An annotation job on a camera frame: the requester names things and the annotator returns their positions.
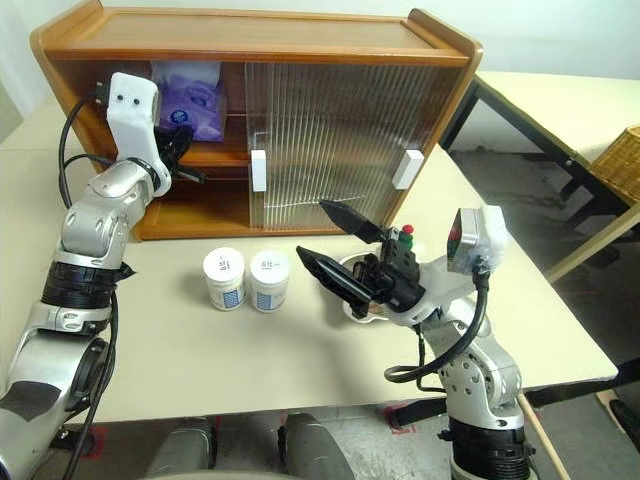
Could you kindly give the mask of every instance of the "white jar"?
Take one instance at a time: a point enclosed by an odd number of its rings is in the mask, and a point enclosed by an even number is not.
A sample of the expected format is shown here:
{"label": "white jar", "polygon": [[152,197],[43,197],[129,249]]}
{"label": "white jar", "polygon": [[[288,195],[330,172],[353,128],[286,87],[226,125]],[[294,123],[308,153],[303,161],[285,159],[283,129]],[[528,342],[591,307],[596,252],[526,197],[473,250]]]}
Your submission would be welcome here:
{"label": "white jar", "polygon": [[229,247],[216,248],[202,262],[211,303],[220,310],[233,310],[244,302],[244,258]]}
{"label": "white jar", "polygon": [[284,253],[263,250],[251,259],[251,304],[261,312],[280,308],[287,293],[289,259]]}

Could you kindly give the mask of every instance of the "clear plastic sliding door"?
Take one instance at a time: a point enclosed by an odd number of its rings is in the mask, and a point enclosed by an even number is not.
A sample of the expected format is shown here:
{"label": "clear plastic sliding door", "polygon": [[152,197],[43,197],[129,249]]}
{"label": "clear plastic sliding door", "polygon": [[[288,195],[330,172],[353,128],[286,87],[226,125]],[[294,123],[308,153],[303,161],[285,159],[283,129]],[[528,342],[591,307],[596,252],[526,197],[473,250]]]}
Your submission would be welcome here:
{"label": "clear plastic sliding door", "polygon": [[251,227],[329,229],[318,200],[382,223],[404,151],[422,149],[460,70],[395,65],[246,65],[250,150],[267,155]]}

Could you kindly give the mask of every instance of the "small bowl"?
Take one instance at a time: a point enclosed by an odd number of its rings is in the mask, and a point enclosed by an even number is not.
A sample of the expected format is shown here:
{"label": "small bowl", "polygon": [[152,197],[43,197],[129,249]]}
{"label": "small bowl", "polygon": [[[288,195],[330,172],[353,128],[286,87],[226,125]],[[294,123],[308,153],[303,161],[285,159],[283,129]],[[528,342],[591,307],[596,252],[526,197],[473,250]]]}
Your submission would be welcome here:
{"label": "small bowl", "polygon": [[[344,257],[338,263],[340,263],[340,265],[342,265],[347,270],[352,272],[353,266],[357,262],[364,259],[365,255],[368,255],[369,253],[371,252],[355,253],[353,255],[349,255],[348,257]],[[374,320],[389,320],[387,317],[384,316],[384,309],[382,308],[382,305],[375,302],[371,302],[369,304],[369,314],[364,318],[354,317],[351,313],[351,307],[347,302],[344,302],[344,301],[342,302],[342,311],[347,317],[349,317],[350,320],[353,320],[356,323],[371,323]]]}

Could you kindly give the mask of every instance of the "beige tabletop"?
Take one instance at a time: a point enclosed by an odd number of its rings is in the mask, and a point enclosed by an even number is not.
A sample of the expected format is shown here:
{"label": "beige tabletop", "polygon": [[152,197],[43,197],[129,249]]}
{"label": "beige tabletop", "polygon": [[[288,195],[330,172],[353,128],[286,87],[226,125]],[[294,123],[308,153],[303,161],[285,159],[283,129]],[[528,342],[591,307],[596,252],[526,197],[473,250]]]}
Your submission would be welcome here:
{"label": "beige tabletop", "polygon": [[478,72],[481,83],[583,166],[640,123],[640,80]]}
{"label": "beige tabletop", "polygon": [[[53,100],[0,146],[0,351],[3,377],[31,303],[39,298],[64,209],[57,192]],[[70,153],[79,149],[70,143]],[[78,198],[92,175],[71,167]],[[445,152],[436,149],[397,217],[416,227],[425,260],[445,253],[458,207],[482,200]],[[207,299],[204,256],[228,245],[248,260],[286,252],[291,282],[282,310],[248,305],[219,312]],[[336,258],[365,250],[348,236],[173,240],[132,243],[125,260],[139,273],[118,288],[118,362],[98,421],[304,408],[403,400],[412,384],[383,378],[386,367],[416,360],[416,338],[389,323],[356,324],[295,256],[296,245]],[[489,315],[525,387],[610,378],[608,360],[515,241],[492,277]],[[436,378],[431,379],[435,385]]]}

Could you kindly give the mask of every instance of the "floor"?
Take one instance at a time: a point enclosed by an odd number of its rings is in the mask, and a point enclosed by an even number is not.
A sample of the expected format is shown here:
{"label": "floor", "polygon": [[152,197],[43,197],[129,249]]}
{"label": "floor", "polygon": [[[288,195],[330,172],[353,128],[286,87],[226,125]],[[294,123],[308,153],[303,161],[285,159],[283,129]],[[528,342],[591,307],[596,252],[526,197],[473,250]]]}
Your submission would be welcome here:
{"label": "floor", "polygon": [[[514,237],[536,264],[546,269],[576,248],[606,222],[590,219],[577,231],[563,225],[589,198],[578,191],[563,202],[558,191],[567,180],[553,163],[536,157],[466,152],[454,155],[461,169],[489,203],[502,205]],[[640,245],[623,244],[598,258],[620,258],[606,268],[583,265],[556,284],[584,327],[615,362],[638,354],[640,299],[634,275],[640,269]],[[640,388],[618,394],[640,413]],[[450,446],[436,438],[446,416],[392,430],[386,406],[318,408],[309,413],[327,426],[343,449],[358,480],[450,478]],[[218,467],[278,471],[276,430],[287,412],[260,412],[211,418],[218,429]],[[572,478],[639,478],[640,454],[616,428],[593,395],[548,405],[537,412]],[[98,425],[98,453],[79,465],[77,479],[134,479],[143,476],[162,439],[180,420]],[[540,478],[556,480],[550,460],[527,426]],[[54,454],[36,480],[59,478],[66,453]]]}

